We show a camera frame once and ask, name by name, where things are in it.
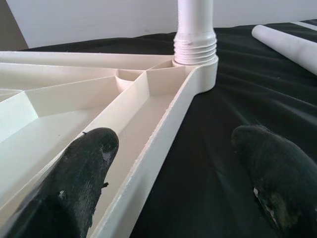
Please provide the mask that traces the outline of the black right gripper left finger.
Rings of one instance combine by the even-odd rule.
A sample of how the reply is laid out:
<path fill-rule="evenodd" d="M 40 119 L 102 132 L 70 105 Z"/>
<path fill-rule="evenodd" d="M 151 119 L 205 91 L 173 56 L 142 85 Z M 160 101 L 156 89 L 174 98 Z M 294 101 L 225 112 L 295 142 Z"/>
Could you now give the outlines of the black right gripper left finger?
<path fill-rule="evenodd" d="M 86 237 L 118 149 L 117 134 L 106 127 L 71 142 L 8 219 L 7 237 Z"/>

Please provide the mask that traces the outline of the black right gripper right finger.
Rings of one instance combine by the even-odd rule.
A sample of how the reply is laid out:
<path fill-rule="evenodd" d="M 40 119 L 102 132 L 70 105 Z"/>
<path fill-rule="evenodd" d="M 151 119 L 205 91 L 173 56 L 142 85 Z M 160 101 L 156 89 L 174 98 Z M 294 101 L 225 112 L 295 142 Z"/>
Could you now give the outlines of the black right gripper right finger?
<path fill-rule="evenodd" d="M 242 125 L 231 135 L 253 193 L 281 238 L 317 236 L 317 165 L 295 143 L 262 126 Z"/>

